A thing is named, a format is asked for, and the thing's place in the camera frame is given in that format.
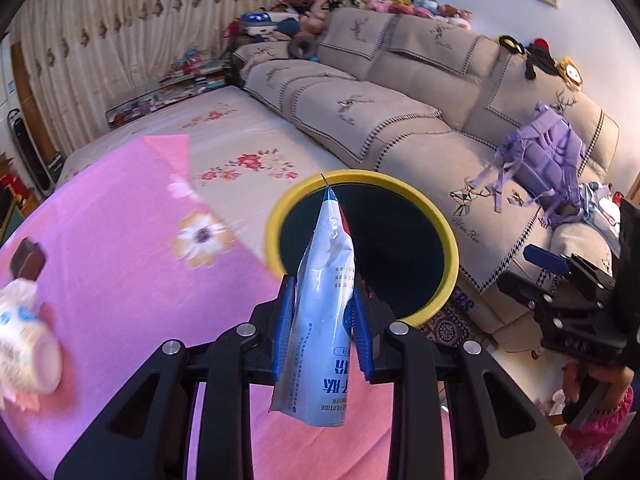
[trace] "patterned rug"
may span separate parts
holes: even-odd
[[[467,339],[483,343],[488,338],[487,334],[455,307],[451,298],[420,330],[432,341],[452,347],[459,346]]]

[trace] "pink tablecloth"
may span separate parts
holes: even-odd
[[[210,267],[194,269],[173,257],[180,220],[206,211],[190,197],[172,196],[175,175],[188,177],[188,137],[141,137],[56,192],[0,250],[0,283],[9,281],[9,260],[24,237],[47,254],[39,294],[42,319],[62,343],[62,384],[41,398],[41,412],[9,406],[3,418],[49,479],[162,341],[211,341],[277,294],[277,280],[238,242]],[[326,480],[386,478],[392,389],[367,384],[354,362],[342,428],[310,428],[268,413],[271,389],[252,387],[256,479],[293,480],[305,472]],[[189,470],[193,478],[193,461]]]

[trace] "person's arm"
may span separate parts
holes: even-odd
[[[578,401],[580,393],[577,382],[579,369],[580,365],[575,362],[570,362],[564,368],[562,389],[565,397],[573,402]],[[591,367],[589,375],[600,382],[610,383],[611,386],[580,430],[567,426],[561,435],[584,475],[604,458],[611,439],[624,423],[634,400],[634,391],[630,386],[634,373],[629,368],[621,365]]]

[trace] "yellow bin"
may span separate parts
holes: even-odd
[[[324,174],[349,224],[356,268],[398,319],[418,327],[449,299],[458,277],[458,246],[442,213],[418,190],[380,173]],[[265,252],[278,277],[295,274],[316,227],[324,180],[287,191],[271,211]]]

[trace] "yellow rim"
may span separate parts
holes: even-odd
[[[411,201],[431,221],[440,237],[442,251],[444,252],[444,273],[440,280],[436,293],[422,308],[402,318],[402,321],[411,326],[418,327],[434,316],[449,299],[453,287],[458,278],[458,245],[453,236],[453,231],[446,219],[433,205],[431,200],[425,197],[417,189],[404,182],[381,173],[363,170],[338,170],[324,173],[324,177],[330,185],[344,182],[358,184],[371,184],[384,187]],[[305,196],[324,187],[324,180],[320,174],[303,180],[297,186],[289,189],[275,205],[264,229],[264,249],[267,264],[276,276],[281,278],[286,270],[280,259],[280,231],[285,218],[293,207]]]

